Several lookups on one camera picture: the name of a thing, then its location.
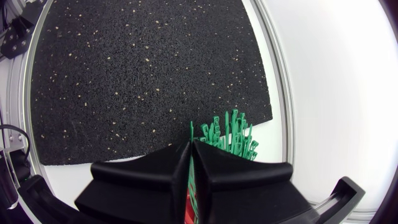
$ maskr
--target speckled rubber mat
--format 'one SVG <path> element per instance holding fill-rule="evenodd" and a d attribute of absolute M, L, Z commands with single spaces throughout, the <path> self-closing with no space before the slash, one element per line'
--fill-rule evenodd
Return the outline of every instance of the speckled rubber mat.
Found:
<path fill-rule="evenodd" d="M 272 119 L 240 0 L 54 0 L 31 91 L 45 165 L 147 154 L 233 108 L 253 124 Z"/>

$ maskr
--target black cable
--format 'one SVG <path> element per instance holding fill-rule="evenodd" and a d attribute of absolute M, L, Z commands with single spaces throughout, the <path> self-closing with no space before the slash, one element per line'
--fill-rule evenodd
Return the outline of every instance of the black cable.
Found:
<path fill-rule="evenodd" d="M 0 124 L 3 124 L 1 109 L 0 109 Z M 3 130 L 1 130 L 1 136 L 2 136 L 2 145 L 3 145 L 3 147 L 6 147 L 6 139 L 5 139 L 5 135 L 4 135 L 4 131 Z"/>
<path fill-rule="evenodd" d="M 26 132 L 24 130 L 22 130 L 21 128 L 17 128 L 17 127 L 15 127 L 13 125 L 10 125 L 10 124 L 2 124 L 2 125 L 0 125 L 0 129 L 1 130 L 3 130 L 3 129 L 11 129 L 11 130 L 17 131 L 17 132 L 21 133 L 23 136 L 25 136 L 25 138 L 27 139 L 27 149 L 26 149 L 26 154 L 25 154 L 25 159 L 24 159 L 25 163 L 26 163 L 27 162 L 27 158 L 29 156 L 29 152 L 30 152 L 30 139 L 29 139 L 29 136 L 26 134 Z"/>

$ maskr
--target white wall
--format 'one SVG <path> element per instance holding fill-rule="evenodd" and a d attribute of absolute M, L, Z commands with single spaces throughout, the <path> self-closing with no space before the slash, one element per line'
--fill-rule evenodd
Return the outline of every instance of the white wall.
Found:
<path fill-rule="evenodd" d="M 263 0 L 292 87 L 293 183 L 320 202 L 342 176 L 377 209 L 398 162 L 398 47 L 377 0 Z"/>

